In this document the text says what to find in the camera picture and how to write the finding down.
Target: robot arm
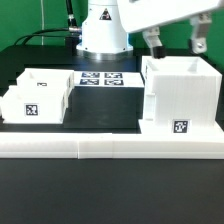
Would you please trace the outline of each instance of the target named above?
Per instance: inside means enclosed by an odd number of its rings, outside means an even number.
[[[143,32],[156,58],[163,57],[159,26],[190,18],[194,26],[190,39],[193,53],[207,50],[206,35],[211,24],[210,12],[224,7],[224,0],[117,0],[121,23],[128,33]]]

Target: black table surface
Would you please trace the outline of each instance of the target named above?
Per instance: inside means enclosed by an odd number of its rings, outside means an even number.
[[[139,71],[138,57],[104,66]],[[0,62],[2,94],[25,67],[105,71],[64,47],[9,47]],[[223,202],[223,160],[0,160],[1,224],[222,224]]]

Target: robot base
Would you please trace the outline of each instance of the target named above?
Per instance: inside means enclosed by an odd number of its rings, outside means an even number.
[[[77,55],[93,60],[100,60],[100,61],[113,61],[113,60],[120,60],[127,57],[133,56],[133,47],[130,46],[130,49],[119,52],[119,53],[96,53],[90,52],[87,50],[82,49],[82,46],[78,45],[77,47]]]

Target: white box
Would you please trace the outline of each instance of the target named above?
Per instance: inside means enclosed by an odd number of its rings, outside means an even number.
[[[74,88],[74,71],[62,69],[26,68],[16,79],[17,85],[22,88],[58,88],[66,87],[67,94]]]
[[[62,123],[66,108],[66,88],[9,86],[1,102],[4,123]]]
[[[143,56],[142,74],[143,120],[150,126],[178,133],[214,128],[222,75],[207,62],[200,57]]]

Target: marker sticker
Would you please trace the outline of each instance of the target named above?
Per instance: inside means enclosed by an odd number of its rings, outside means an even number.
[[[107,8],[104,10],[103,14],[101,15],[100,20],[112,20]]]

